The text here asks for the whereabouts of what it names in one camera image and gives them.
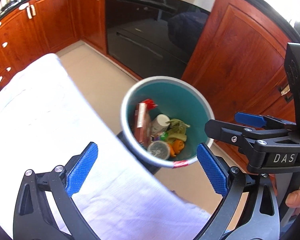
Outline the person's right hand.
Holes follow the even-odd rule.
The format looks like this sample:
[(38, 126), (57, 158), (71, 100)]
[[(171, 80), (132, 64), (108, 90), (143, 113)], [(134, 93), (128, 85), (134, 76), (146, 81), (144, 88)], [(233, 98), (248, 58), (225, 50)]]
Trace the person's right hand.
[(300, 190), (291, 192), (287, 196), (285, 204), (290, 208), (300, 208)]

